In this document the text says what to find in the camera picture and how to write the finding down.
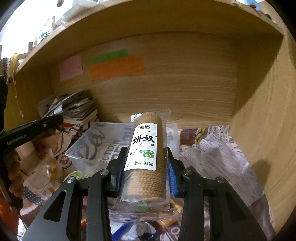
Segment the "snack package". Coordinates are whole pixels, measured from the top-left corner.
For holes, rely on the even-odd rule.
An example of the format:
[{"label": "snack package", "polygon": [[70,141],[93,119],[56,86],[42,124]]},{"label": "snack package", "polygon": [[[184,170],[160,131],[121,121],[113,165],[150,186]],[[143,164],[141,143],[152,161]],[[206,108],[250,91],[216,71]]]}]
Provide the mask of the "snack package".
[{"label": "snack package", "polygon": [[131,116],[133,137],[126,156],[122,191],[115,209],[134,213],[169,211],[166,121],[170,110]]},{"label": "snack package", "polygon": [[49,150],[49,153],[47,155],[45,172],[56,191],[58,187],[61,185],[61,183],[63,182],[63,169],[55,159],[51,149]]}]

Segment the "orange sticky note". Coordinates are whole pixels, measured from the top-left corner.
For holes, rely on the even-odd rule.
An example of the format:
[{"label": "orange sticky note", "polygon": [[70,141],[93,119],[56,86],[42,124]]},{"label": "orange sticky note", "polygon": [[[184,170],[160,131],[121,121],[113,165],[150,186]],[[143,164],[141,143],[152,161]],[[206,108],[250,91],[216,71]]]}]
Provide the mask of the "orange sticky note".
[{"label": "orange sticky note", "polygon": [[90,80],[104,80],[111,77],[143,74],[144,66],[141,56],[117,58],[89,66]]}]

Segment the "stack of books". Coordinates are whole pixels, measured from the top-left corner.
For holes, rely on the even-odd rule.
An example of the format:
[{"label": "stack of books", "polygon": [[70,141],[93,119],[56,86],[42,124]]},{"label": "stack of books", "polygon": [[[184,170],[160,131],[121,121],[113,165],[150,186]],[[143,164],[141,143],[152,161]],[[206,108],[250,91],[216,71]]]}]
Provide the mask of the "stack of books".
[{"label": "stack of books", "polygon": [[64,126],[70,127],[71,125],[96,121],[97,113],[92,96],[81,90],[55,99],[43,118],[51,115],[62,115]]}]

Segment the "product label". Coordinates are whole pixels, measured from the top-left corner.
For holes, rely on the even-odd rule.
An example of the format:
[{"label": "product label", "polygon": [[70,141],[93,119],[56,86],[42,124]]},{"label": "product label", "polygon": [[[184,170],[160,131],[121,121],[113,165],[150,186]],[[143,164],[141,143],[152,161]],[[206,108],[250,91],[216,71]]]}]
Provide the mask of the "product label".
[{"label": "product label", "polygon": [[143,123],[135,128],[124,170],[156,170],[157,124]]}]

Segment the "plastic box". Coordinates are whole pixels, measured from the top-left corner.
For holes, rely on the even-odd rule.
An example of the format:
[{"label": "plastic box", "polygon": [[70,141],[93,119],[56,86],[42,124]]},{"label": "plastic box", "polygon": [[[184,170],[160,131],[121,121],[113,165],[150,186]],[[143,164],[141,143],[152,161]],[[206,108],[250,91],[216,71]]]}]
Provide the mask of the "plastic box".
[{"label": "plastic box", "polygon": [[[132,133],[132,123],[95,122],[69,148],[66,156],[82,171],[83,177],[90,177],[106,168],[110,160],[116,159],[123,146],[128,147]],[[177,124],[167,124],[167,140],[168,147],[178,159]]]}]

